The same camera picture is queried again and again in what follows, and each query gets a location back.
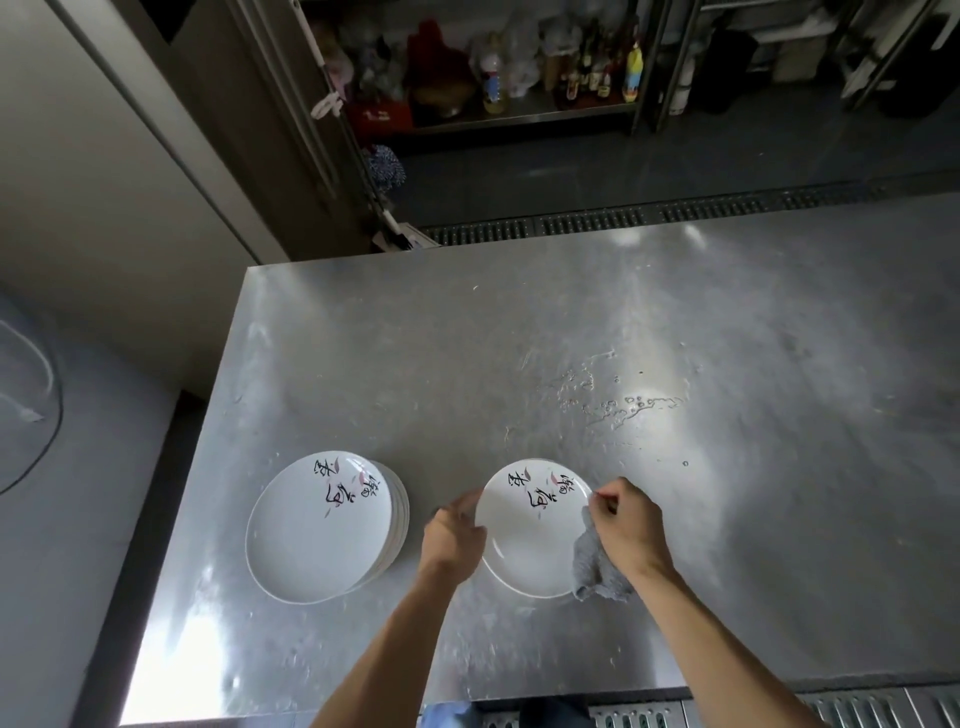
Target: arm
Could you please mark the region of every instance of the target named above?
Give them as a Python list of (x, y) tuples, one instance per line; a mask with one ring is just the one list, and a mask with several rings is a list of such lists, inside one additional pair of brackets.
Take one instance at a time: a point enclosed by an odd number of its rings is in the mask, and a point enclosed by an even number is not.
[(611, 561), (670, 645), (708, 728), (823, 728), (684, 583), (656, 503), (621, 477), (593, 494), (590, 513)]
[(487, 529), (473, 525), (480, 493), (458, 498), (426, 525), (413, 586), (311, 728), (382, 728), (374, 706), (389, 707), (392, 726), (416, 725), (446, 608), (476, 570), (487, 542)]

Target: white wall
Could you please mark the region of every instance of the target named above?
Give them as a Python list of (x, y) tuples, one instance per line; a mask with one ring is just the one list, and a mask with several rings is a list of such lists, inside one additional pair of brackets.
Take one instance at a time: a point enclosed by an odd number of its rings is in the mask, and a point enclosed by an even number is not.
[(47, 3), (0, 2), (0, 283), (205, 395), (253, 264)]
[[(0, 320), (38, 343), (63, 392), (60, 433), (0, 496), (0, 726), (64, 728), (177, 395), (73, 327), (51, 317), (25, 325), (2, 291)], [(33, 368), (44, 380), (36, 355), (9, 333), (0, 347), (0, 392), (53, 416), (56, 406), (18, 375)], [(37, 445), (48, 424), (36, 423)], [(15, 425), (11, 410), (0, 411), (0, 425)]]

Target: dark tiled floor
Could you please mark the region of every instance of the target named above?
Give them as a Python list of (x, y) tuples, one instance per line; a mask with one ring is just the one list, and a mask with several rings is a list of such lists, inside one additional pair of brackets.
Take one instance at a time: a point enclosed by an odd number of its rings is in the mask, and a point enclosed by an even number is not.
[(399, 218), (462, 223), (960, 168), (960, 91), (918, 120), (869, 106), (845, 113), (836, 87), (792, 85), (744, 95), (719, 116), (689, 112), (656, 135), (629, 137), (617, 123), (572, 135), (539, 125), (516, 130), (520, 141), (502, 134), (442, 151), (401, 146)]

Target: stainless steel table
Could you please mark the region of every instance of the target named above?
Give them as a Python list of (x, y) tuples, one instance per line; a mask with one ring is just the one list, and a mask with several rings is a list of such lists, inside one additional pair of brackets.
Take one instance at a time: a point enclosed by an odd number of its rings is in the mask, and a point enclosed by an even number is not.
[[(124, 722), (317, 708), (414, 573), (431, 509), (512, 460), (625, 473), (681, 571), (788, 681), (960, 673), (960, 195), (252, 269)], [(406, 483), (360, 591), (273, 601), (244, 559), (291, 461)], [(638, 601), (481, 567), (425, 700), (675, 688)]]

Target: cleaning rag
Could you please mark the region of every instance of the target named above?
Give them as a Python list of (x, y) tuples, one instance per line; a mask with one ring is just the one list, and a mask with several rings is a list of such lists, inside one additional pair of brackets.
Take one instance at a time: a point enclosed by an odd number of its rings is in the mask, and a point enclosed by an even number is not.
[(587, 530), (573, 544), (573, 595), (580, 601), (592, 594), (626, 601), (634, 588), (603, 549), (590, 509), (584, 506), (580, 515)]

